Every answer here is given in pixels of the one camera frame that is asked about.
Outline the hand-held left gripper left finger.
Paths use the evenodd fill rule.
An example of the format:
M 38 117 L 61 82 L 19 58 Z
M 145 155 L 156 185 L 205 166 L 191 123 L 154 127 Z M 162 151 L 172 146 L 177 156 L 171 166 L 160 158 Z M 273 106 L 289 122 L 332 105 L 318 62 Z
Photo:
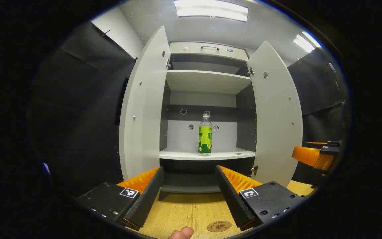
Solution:
M 102 183 L 76 201 L 105 221 L 140 230 L 163 181 L 164 169 L 157 167 L 118 184 Z

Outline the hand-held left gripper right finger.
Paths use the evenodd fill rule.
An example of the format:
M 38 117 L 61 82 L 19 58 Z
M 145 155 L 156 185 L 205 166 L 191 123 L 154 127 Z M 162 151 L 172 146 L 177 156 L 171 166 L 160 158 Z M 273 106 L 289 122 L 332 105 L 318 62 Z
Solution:
M 216 179 L 235 225 L 240 230 L 281 218 L 303 204 L 305 198 L 275 181 L 265 184 L 217 165 Z

